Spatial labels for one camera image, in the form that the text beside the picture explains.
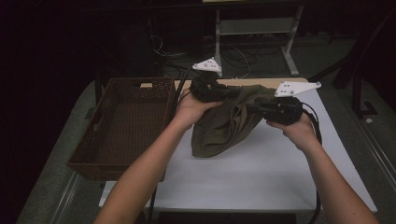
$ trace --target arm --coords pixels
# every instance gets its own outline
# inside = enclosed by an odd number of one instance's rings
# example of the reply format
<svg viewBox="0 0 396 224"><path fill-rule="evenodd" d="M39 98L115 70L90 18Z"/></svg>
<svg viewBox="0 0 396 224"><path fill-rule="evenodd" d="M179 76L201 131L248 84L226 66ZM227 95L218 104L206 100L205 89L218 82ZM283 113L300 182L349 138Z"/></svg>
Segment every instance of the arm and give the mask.
<svg viewBox="0 0 396 224"><path fill-rule="evenodd" d="M289 126L267 121L283 131L308 161L323 210L330 223L378 223L373 213L339 173L315 136L309 117Z"/></svg>
<svg viewBox="0 0 396 224"><path fill-rule="evenodd" d="M191 94L186 95L165 130L117 181L94 223L134 223L157 187L184 132L207 109L219 104L203 104Z"/></svg>

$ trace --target person's left arm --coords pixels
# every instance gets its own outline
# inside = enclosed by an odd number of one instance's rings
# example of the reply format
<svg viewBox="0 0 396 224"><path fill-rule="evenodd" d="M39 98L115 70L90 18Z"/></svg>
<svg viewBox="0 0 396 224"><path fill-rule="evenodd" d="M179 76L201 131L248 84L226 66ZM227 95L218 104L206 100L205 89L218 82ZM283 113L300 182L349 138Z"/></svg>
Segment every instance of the person's left arm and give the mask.
<svg viewBox="0 0 396 224"><path fill-rule="evenodd" d="M187 94L169 125L117 181L94 223L134 223L157 187L184 132L207 109L219 104L203 104Z"/></svg>

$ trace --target forearm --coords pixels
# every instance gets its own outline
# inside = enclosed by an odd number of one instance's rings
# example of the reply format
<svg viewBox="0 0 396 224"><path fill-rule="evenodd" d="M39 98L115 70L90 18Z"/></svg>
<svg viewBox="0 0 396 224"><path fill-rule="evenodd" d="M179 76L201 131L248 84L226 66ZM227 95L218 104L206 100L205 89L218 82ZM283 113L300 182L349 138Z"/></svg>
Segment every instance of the forearm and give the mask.
<svg viewBox="0 0 396 224"><path fill-rule="evenodd" d="M160 181L185 128L174 120L124 172L106 199L96 223L134 223Z"/></svg>
<svg viewBox="0 0 396 224"><path fill-rule="evenodd" d="M304 152L330 223L377 223L373 213L349 186L319 143Z"/></svg>

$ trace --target hand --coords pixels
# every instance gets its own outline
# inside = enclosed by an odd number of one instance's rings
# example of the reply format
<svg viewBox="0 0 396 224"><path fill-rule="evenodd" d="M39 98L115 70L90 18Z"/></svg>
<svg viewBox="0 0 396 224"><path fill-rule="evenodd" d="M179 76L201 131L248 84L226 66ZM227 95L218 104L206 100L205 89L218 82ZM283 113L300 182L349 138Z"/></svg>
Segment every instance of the hand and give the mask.
<svg viewBox="0 0 396 224"><path fill-rule="evenodd" d="M221 104L222 102L203 103L195 99L189 90L184 90L179 98L177 112L172 122L176 122L185 130L188 130L207 109Z"/></svg>
<svg viewBox="0 0 396 224"><path fill-rule="evenodd" d="M306 152L309 148L313 148L318 144L318 139L312 127L311 120L305 113L301 115L299 121L288 126L270 120L267 120L267 124L282 130L283 134L302 152Z"/></svg>

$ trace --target crumpled cloth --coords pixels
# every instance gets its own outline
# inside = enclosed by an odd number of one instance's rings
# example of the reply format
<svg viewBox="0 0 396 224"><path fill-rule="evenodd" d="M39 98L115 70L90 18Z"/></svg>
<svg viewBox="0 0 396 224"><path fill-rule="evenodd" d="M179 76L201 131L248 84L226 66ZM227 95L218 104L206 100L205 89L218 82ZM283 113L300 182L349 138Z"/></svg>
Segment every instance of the crumpled cloth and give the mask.
<svg viewBox="0 0 396 224"><path fill-rule="evenodd" d="M247 110L246 104L262 97L270 101L276 89L261 85L242 86L239 95L207 110L194 124L192 156L209 158L245 140L262 120L262 115Z"/></svg>

